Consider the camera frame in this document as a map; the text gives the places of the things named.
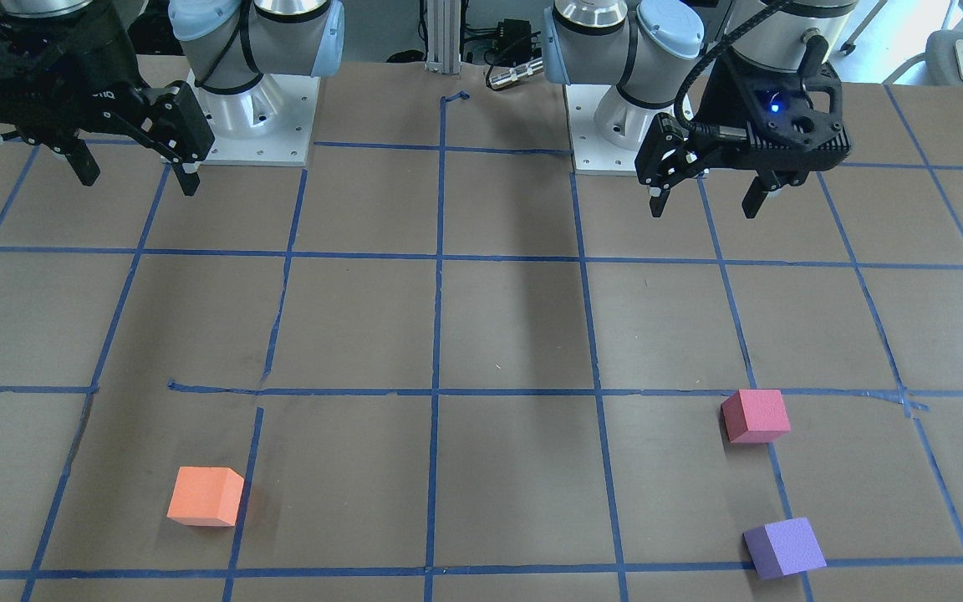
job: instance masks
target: orange cube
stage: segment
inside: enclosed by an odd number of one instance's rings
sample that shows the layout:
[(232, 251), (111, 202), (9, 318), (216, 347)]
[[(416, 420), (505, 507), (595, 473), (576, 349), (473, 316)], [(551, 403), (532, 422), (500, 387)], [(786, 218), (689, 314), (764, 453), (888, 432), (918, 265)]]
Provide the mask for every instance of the orange cube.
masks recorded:
[(232, 468), (182, 466), (166, 517), (194, 527), (232, 527), (242, 492), (244, 477)]

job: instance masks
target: silver metal joint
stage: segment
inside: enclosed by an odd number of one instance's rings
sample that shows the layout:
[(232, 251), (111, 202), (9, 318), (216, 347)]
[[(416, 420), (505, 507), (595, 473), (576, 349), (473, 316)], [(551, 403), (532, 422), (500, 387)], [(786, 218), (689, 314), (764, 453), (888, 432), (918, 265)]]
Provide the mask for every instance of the silver metal joint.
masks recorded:
[(42, 19), (68, 15), (93, 0), (0, 0), (0, 11), (13, 17)]
[(255, 8), (264, 13), (294, 16), (317, 11), (328, 3), (329, 0), (255, 0)]
[(584, 27), (611, 27), (626, 19), (624, 0), (555, 0), (555, 12)]

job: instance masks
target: block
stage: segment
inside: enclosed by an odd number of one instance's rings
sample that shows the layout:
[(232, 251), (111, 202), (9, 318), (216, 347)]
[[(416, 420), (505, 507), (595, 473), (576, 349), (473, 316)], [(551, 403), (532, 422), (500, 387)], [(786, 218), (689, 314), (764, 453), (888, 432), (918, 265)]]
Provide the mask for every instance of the block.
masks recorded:
[(232, 527), (242, 492), (244, 477), (232, 468), (182, 466), (166, 517), (194, 527)]
[(782, 578), (827, 565), (813, 526), (804, 517), (748, 530), (745, 538), (761, 579)]
[(774, 389), (741, 389), (723, 401), (723, 422), (732, 443), (769, 443), (790, 433), (782, 393)]

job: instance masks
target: gray floor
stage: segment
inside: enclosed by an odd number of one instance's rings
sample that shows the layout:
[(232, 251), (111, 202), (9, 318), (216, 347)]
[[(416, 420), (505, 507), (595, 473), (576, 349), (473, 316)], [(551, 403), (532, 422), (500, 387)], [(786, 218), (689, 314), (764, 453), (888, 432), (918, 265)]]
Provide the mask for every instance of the gray floor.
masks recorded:
[[(730, 172), (653, 220), (559, 88), (470, 68), (346, 64), (309, 171), (194, 198), (0, 147), (0, 599), (963, 599), (963, 89), (848, 96), (851, 160), (751, 222)], [(775, 446), (725, 443), (752, 385)], [(182, 465), (245, 521), (165, 519)], [(795, 515), (829, 568), (761, 582)]]

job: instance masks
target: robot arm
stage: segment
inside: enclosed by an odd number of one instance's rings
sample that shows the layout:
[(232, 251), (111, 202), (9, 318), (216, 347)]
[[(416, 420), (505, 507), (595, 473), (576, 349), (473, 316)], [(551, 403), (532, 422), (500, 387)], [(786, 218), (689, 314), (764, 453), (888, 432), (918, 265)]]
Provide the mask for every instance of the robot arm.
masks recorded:
[(555, 0), (546, 73), (561, 84), (612, 84), (631, 105), (656, 110), (681, 107), (715, 62), (695, 118), (655, 114), (634, 166), (655, 217), (673, 186), (708, 168), (756, 171), (742, 201), (755, 217), (767, 196), (801, 186), (810, 171), (833, 168), (852, 151), (841, 81), (826, 61), (856, 3), (735, 0), (734, 29), (696, 61), (701, 22), (676, 0), (642, 0), (635, 10), (624, 0)]
[(191, 87), (151, 88), (126, 33), (136, 0), (0, 0), (0, 123), (99, 176), (80, 130), (129, 136), (164, 156), (185, 194), (214, 136)]

